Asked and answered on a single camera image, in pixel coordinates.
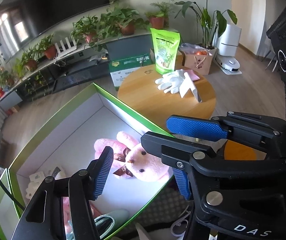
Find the brown ribbon bow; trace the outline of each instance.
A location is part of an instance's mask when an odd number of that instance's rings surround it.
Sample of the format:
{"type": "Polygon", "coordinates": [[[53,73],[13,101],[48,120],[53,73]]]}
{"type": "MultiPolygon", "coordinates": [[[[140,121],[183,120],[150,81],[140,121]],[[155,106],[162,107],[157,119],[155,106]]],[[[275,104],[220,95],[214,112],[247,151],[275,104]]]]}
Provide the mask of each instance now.
{"type": "MultiPolygon", "coordinates": [[[[125,148],[123,153],[119,154],[119,153],[114,153],[114,160],[118,160],[120,162],[125,162],[125,158],[126,155],[129,153],[130,149],[129,148],[125,148]]],[[[118,175],[118,176],[122,176],[123,174],[127,174],[131,177],[133,177],[133,173],[130,172],[126,165],[124,164],[121,168],[119,168],[117,171],[113,172],[113,174],[118,175]]]]}

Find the red object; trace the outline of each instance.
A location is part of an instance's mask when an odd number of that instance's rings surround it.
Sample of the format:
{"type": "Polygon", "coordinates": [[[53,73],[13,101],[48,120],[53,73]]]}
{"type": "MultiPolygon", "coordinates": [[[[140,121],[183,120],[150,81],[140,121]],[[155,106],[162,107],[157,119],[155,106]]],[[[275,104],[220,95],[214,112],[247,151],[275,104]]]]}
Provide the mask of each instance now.
{"type": "Polygon", "coordinates": [[[164,28],[164,17],[150,17],[152,28],[161,30],[164,28]]]}
{"type": "Polygon", "coordinates": [[[56,56],[56,47],[55,45],[49,47],[46,51],[44,51],[45,56],[47,59],[52,60],[56,56]]]}
{"type": "Polygon", "coordinates": [[[121,29],[121,33],[123,35],[133,35],[135,32],[135,26],[132,22],[130,22],[125,28],[122,27],[122,25],[119,25],[121,29]]]}
{"type": "Polygon", "coordinates": [[[7,111],[5,111],[7,115],[11,115],[13,114],[13,111],[11,109],[8,109],[7,111]]]}
{"type": "Polygon", "coordinates": [[[37,62],[34,59],[29,59],[25,66],[29,71],[33,72],[37,69],[37,62]]]}
{"type": "Polygon", "coordinates": [[[91,42],[97,42],[98,38],[96,37],[93,39],[93,37],[96,35],[96,33],[89,33],[88,35],[85,36],[85,41],[90,44],[91,42]]]}
{"type": "Polygon", "coordinates": [[[208,55],[207,51],[206,50],[198,50],[194,53],[194,55],[208,55]]]}

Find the cardboard box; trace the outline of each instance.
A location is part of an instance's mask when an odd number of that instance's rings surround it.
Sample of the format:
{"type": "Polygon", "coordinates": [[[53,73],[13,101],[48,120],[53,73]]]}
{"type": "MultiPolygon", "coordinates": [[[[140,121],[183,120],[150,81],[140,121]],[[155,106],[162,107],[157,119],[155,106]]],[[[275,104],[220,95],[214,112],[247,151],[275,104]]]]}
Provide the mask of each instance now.
{"type": "MultiPolygon", "coordinates": [[[[150,59],[152,60],[153,64],[155,64],[155,53],[154,53],[154,48],[150,49],[150,59]]],[[[175,67],[174,69],[182,69],[183,66],[183,55],[182,53],[178,50],[176,53],[176,58],[175,58],[175,67]]]]}
{"type": "Polygon", "coordinates": [[[142,66],[151,65],[150,55],[145,54],[137,57],[124,58],[115,60],[109,64],[111,77],[115,89],[121,86],[123,80],[131,74],[133,71],[139,69],[142,66]]]}
{"type": "MultiPolygon", "coordinates": [[[[119,131],[127,132],[138,141],[147,131],[171,136],[93,83],[40,128],[6,169],[1,180],[20,203],[27,205],[29,200],[25,190],[30,182],[29,175],[43,171],[47,176],[54,166],[60,166],[70,177],[87,168],[95,159],[93,145],[97,139],[116,139],[119,131]]],[[[121,208],[129,211],[129,220],[113,235],[129,224],[167,184],[167,181],[120,179],[112,174],[114,171],[111,169],[102,195],[93,202],[102,214],[121,208]]],[[[0,187],[1,240],[11,239],[22,213],[0,187]]]]}
{"type": "Polygon", "coordinates": [[[201,75],[208,75],[211,67],[213,55],[209,50],[208,55],[194,55],[194,54],[183,54],[183,66],[195,70],[201,75]]]}

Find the green bag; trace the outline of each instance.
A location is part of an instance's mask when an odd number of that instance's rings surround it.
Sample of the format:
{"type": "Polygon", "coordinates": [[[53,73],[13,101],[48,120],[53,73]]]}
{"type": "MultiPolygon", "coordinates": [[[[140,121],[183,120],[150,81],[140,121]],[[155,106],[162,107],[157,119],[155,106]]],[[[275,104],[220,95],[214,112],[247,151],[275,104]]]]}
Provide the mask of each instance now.
{"type": "Polygon", "coordinates": [[[153,38],[156,71],[162,75],[174,71],[180,34],[152,28],[150,31],[153,38]]]}

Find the tv screen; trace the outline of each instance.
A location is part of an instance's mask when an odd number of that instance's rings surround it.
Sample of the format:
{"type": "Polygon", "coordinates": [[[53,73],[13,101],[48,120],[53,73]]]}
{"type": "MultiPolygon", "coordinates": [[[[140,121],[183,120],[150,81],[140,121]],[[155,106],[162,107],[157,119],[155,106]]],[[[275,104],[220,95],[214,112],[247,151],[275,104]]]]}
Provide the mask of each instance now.
{"type": "Polygon", "coordinates": [[[3,0],[0,4],[0,51],[8,61],[53,25],[109,3],[109,0],[3,0]]]}

